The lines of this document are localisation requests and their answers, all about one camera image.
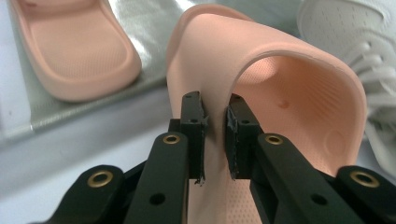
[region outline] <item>white sneaker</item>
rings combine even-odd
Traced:
[[[304,0],[302,38],[347,63],[368,105],[365,132],[381,167],[396,177],[396,1]]]

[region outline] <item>perforated surface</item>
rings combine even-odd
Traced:
[[[305,0],[303,38],[347,63],[368,103],[366,135],[381,166],[396,176],[396,1]]]
[[[365,119],[362,86],[333,56],[230,8],[208,5],[181,17],[167,57],[174,117],[190,91],[201,93],[209,116],[206,182],[190,187],[189,222],[258,220],[247,185],[230,180],[224,155],[224,111],[232,92],[245,98],[265,132],[286,135],[319,170],[334,175],[356,159]]]

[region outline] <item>screw hole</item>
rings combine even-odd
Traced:
[[[321,196],[319,194],[311,195],[311,200],[314,203],[319,204],[319,205],[326,205],[327,204],[327,200],[323,196]]]
[[[363,185],[364,187],[367,188],[374,189],[374,188],[378,188],[379,186],[379,182],[375,177],[364,172],[360,172],[360,171],[351,172],[350,177],[358,184]]]
[[[88,179],[88,186],[91,188],[100,188],[107,185],[113,179],[113,174],[109,171],[98,171]]]
[[[177,136],[177,135],[171,134],[171,135],[165,136],[165,138],[163,139],[163,141],[164,141],[166,144],[176,144],[176,143],[178,143],[178,142],[180,141],[180,137]]]
[[[152,205],[160,205],[165,202],[165,195],[163,195],[162,193],[153,194],[149,198],[149,202]]]
[[[104,180],[106,180],[107,179],[107,175],[105,175],[105,174],[100,174],[100,175],[97,175],[96,177],[94,177],[93,178],[93,181],[94,182],[101,182],[101,181],[104,181]]]
[[[271,143],[272,145],[281,145],[283,143],[283,140],[275,135],[268,135],[265,137],[265,141],[268,143]]]

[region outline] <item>white surface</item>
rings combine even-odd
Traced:
[[[7,10],[0,0],[0,137],[30,124],[30,106]]]
[[[93,166],[133,168],[167,131],[170,118],[163,87],[0,148],[0,223],[48,219],[77,177]]]

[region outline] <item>pink slipper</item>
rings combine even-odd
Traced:
[[[261,223],[248,181],[232,181],[224,153],[225,109],[245,98],[267,133],[288,137],[334,175],[357,158],[366,103],[353,71],[332,55],[227,7],[200,5],[180,18],[167,50],[173,115],[199,91],[209,130],[206,182],[190,187],[190,223]]]
[[[379,165],[396,178],[396,1],[304,0],[297,14],[310,44],[347,63],[366,93],[365,133]]]
[[[103,0],[13,0],[22,42],[44,88],[88,101],[129,85],[141,61]]]

